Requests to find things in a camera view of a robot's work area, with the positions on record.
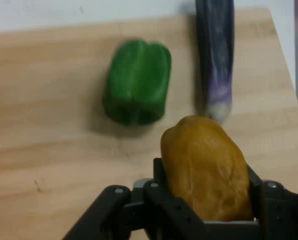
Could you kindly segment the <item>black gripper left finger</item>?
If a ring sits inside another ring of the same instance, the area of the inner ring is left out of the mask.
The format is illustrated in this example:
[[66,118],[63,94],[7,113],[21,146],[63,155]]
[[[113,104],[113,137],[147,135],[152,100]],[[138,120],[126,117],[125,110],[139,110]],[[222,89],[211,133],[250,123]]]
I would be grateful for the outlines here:
[[132,190],[122,185],[103,189],[64,236],[66,240],[128,240],[143,229],[150,240],[203,240],[205,224],[165,185],[164,168],[154,160],[154,178]]

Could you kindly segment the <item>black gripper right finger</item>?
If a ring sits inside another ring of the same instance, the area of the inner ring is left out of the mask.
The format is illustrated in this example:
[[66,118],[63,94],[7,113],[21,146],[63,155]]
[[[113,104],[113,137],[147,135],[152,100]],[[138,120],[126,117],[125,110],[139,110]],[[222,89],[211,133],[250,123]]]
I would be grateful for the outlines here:
[[247,167],[254,217],[264,240],[298,240],[298,193],[273,180],[261,180]]

